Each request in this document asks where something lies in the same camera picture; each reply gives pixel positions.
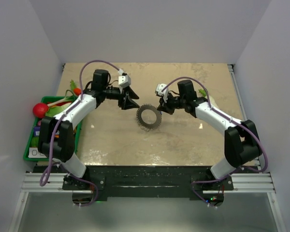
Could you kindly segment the metal disc with keyrings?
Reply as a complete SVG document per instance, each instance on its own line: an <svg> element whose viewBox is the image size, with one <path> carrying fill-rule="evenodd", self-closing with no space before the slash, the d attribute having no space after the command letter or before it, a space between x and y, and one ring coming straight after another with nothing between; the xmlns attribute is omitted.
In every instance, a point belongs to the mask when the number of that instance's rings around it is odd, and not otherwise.
<svg viewBox="0 0 290 232"><path fill-rule="evenodd" d="M156 130L162 122L162 113L151 104L143 104L136 112L136 120L140 127Z"/></svg>

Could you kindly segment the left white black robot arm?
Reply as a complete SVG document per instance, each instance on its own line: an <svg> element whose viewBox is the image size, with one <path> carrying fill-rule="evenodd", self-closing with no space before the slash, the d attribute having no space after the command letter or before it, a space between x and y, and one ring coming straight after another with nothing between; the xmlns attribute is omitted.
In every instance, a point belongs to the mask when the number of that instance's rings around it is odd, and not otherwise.
<svg viewBox="0 0 290 232"><path fill-rule="evenodd" d="M71 105L54 117L45 116L41 121L38 151L74 175L73 183L79 189L89 187L90 177L85 174L87 168L75 153L74 129L105 99L116 100L122 110L139 108L135 102L139 97L130 87L131 78L120 70L117 81L118 86L114 87L110 84L107 70L95 70L92 81Z"/></svg>

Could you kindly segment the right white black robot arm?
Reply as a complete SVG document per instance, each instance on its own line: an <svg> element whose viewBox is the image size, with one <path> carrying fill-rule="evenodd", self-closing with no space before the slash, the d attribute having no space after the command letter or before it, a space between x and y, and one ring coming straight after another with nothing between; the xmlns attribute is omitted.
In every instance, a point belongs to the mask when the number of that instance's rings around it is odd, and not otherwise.
<svg viewBox="0 0 290 232"><path fill-rule="evenodd" d="M224 158L210 168L211 175L205 181L209 189L216 190L223 184L223 177L261 155L255 124L250 120L232 118L207 98L197 96L190 80L178 82L177 87L179 95L173 96L166 84L157 85L155 93L160 97L158 110L172 115L176 109L184 109L224 136Z"/></svg>

